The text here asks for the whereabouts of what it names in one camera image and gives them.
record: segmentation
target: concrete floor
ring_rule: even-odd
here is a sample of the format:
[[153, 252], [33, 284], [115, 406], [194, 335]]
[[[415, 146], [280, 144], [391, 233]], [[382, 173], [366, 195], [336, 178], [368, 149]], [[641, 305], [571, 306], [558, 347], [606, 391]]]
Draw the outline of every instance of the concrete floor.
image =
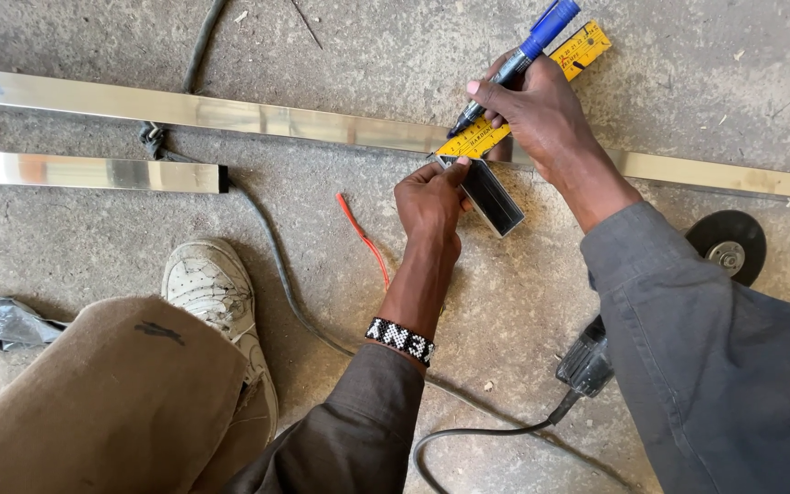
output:
[[[790, 2], [579, 3], [579, 20], [598, 19], [614, 43], [574, 82], [604, 145], [790, 171]], [[210, 46], [206, 93], [449, 125], [464, 103], [463, 82], [518, 42], [542, 4], [304, 0], [319, 50], [288, 0], [234, 0]], [[177, 91], [207, 6], [0, 0], [0, 70]], [[233, 22], [243, 11], [247, 17]], [[2, 151], [144, 158], [136, 132], [132, 122], [0, 109]], [[199, 161], [232, 166], [276, 223], [313, 319], [358, 344], [382, 281], [334, 195], [346, 194], [394, 267], [404, 239], [390, 190], [422, 163], [399, 153], [199, 129], [177, 130], [174, 142]], [[476, 216], [463, 221], [464, 253], [433, 372], [535, 422], [565, 393], [552, 374], [555, 354], [598, 300], [577, 250], [580, 230], [556, 192], [529, 172], [503, 170], [500, 177], [528, 218], [503, 241]], [[755, 216], [770, 245], [755, 287], [790, 301], [789, 203], [636, 184], [679, 228], [726, 208]], [[99, 299], [156, 292], [170, 250], [195, 236], [222, 236], [245, 260], [282, 425], [294, 422], [324, 399], [346, 361], [291, 314], [262, 232], [236, 195], [0, 186], [0, 295], [71, 319]], [[0, 354], [0, 389], [38, 354]], [[417, 434], [452, 426], [500, 424], [429, 388]], [[636, 491], [660, 491], [615, 383], [579, 403], [553, 432]], [[622, 492], [532, 438], [443, 440], [427, 457], [454, 492]], [[429, 490], [411, 471], [406, 491]]]

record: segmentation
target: red wire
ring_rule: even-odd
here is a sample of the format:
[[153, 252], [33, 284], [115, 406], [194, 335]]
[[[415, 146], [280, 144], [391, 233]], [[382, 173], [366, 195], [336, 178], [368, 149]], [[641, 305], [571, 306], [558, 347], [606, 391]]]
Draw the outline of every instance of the red wire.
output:
[[389, 291], [389, 273], [386, 271], [386, 264], [383, 263], [383, 256], [380, 255], [380, 252], [377, 250], [377, 246], [374, 245], [374, 242], [370, 241], [368, 236], [364, 234], [362, 227], [358, 226], [358, 221], [356, 221], [356, 218], [353, 217], [352, 212], [349, 211], [349, 206], [347, 206], [346, 200], [343, 198], [343, 194], [337, 193], [337, 202], [341, 203], [341, 208], [343, 209], [346, 218], [349, 219], [350, 223], [352, 223], [352, 228], [356, 229], [356, 233], [362, 239], [362, 242], [368, 246], [370, 251], [374, 253], [374, 257], [377, 258], [377, 262], [380, 263], [380, 271], [383, 272], [383, 284], [386, 287], [386, 291]]

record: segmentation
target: black and white beaded bracelet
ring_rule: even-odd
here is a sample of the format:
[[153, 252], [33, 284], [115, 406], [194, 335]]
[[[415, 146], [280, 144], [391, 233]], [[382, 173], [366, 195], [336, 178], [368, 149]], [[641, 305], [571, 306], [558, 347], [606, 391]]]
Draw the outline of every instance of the black and white beaded bracelet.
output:
[[364, 337], [411, 354], [426, 367], [432, 361], [434, 343], [395, 322], [374, 317]]

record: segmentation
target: white sneaker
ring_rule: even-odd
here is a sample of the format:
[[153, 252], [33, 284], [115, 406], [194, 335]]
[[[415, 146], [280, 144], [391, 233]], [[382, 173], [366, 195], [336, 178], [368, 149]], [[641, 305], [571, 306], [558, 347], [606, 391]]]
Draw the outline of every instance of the white sneaker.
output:
[[269, 441], [273, 440], [279, 418], [277, 392], [258, 342], [252, 282], [234, 248], [217, 238], [179, 245], [167, 262], [160, 294], [224, 333], [248, 358], [245, 382], [264, 393], [270, 414]]

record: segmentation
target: yellow ruler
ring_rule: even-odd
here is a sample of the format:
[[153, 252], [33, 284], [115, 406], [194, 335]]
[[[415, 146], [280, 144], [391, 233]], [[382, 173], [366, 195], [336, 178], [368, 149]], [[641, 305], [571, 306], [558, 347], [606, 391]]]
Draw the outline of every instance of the yellow ruler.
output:
[[[571, 81], [610, 46], [609, 38], [599, 29], [596, 21], [592, 20], [554, 50], [550, 58], [560, 64], [565, 78]], [[507, 124], [493, 129], [489, 120], [480, 117], [471, 127], [448, 140], [434, 153], [479, 158], [510, 133], [511, 129]]]

